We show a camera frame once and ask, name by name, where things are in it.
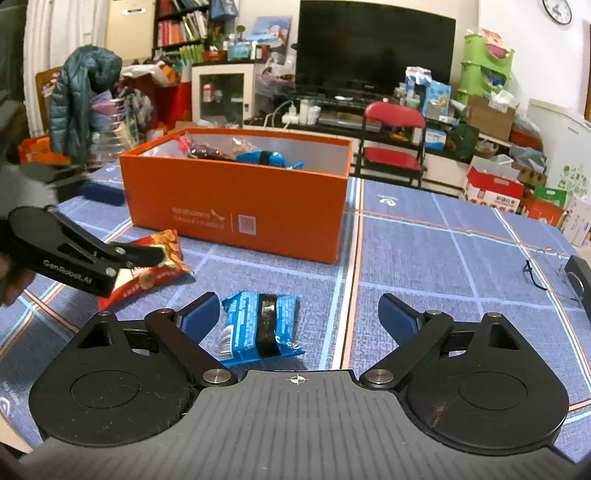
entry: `chair seat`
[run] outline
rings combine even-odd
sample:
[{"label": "chair seat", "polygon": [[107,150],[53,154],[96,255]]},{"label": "chair seat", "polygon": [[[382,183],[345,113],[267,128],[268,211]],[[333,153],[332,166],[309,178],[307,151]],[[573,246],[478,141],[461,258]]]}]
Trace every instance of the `chair seat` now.
[{"label": "chair seat", "polygon": [[421,165],[410,153],[386,148],[365,147],[365,158],[370,162],[380,163],[406,170],[421,170]]}]

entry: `storage box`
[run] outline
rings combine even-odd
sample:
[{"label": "storage box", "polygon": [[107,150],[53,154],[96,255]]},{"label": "storage box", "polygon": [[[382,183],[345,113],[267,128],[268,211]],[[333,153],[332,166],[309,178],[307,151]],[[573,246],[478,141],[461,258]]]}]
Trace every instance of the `storage box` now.
[{"label": "storage box", "polygon": [[560,219],[564,215],[564,209],[547,200],[536,198],[530,192],[527,192],[521,214],[549,225],[558,226]]},{"label": "storage box", "polygon": [[568,216],[562,224],[562,233],[571,244],[580,247],[583,245],[591,225],[591,204],[573,196],[566,210]]},{"label": "storage box", "polygon": [[534,190],[534,198],[535,199],[542,199],[546,202],[553,203],[557,207],[564,208],[566,204],[566,190],[560,189],[551,189],[548,187],[537,187]]},{"label": "storage box", "polygon": [[445,148],[445,140],[447,133],[441,130],[427,128],[425,133],[425,147],[433,150],[443,150]]},{"label": "storage box", "polygon": [[517,181],[518,171],[485,158],[473,157],[463,188],[463,197],[499,210],[515,213],[525,187]]},{"label": "storage box", "polygon": [[519,165],[516,161],[513,162],[513,168],[519,170],[517,180],[519,180],[521,183],[530,185],[532,187],[543,187],[544,185],[546,185],[546,180],[548,179],[548,177],[546,177],[544,173],[535,171],[533,168]]},{"label": "storage box", "polygon": [[[281,153],[303,170],[185,157],[175,137],[232,151],[232,138]],[[237,247],[333,263],[353,144],[291,132],[186,128],[122,154],[134,225]]]},{"label": "storage box", "polygon": [[489,107],[488,102],[487,98],[471,95],[468,100],[466,122],[484,134],[500,140],[509,140],[515,109],[509,108],[503,113]]}]

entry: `puffer jacket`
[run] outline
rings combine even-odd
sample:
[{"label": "puffer jacket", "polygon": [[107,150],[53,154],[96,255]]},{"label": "puffer jacket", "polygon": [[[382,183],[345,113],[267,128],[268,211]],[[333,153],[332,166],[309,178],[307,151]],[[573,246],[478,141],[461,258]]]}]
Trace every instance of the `puffer jacket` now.
[{"label": "puffer jacket", "polygon": [[49,107],[51,150],[84,163],[90,155],[90,99],[113,88],[121,73],[121,58],[110,50],[85,45],[67,58]]}]

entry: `white refrigerator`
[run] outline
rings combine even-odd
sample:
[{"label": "white refrigerator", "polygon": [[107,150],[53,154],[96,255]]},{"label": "white refrigerator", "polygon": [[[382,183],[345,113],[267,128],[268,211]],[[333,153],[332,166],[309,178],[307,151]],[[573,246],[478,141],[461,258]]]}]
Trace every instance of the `white refrigerator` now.
[{"label": "white refrigerator", "polygon": [[530,100],[527,115],[540,128],[548,157],[546,186],[582,197],[591,181],[591,123],[564,107]]}]

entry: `blue snack bag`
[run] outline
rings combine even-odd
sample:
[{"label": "blue snack bag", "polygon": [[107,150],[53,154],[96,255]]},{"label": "blue snack bag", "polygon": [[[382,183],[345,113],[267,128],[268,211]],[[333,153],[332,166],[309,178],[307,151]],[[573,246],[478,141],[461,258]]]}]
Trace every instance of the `blue snack bag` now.
[{"label": "blue snack bag", "polygon": [[217,359],[225,367],[301,355],[293,341],[298,297],[241,291],[222,300],[228,314]]}]

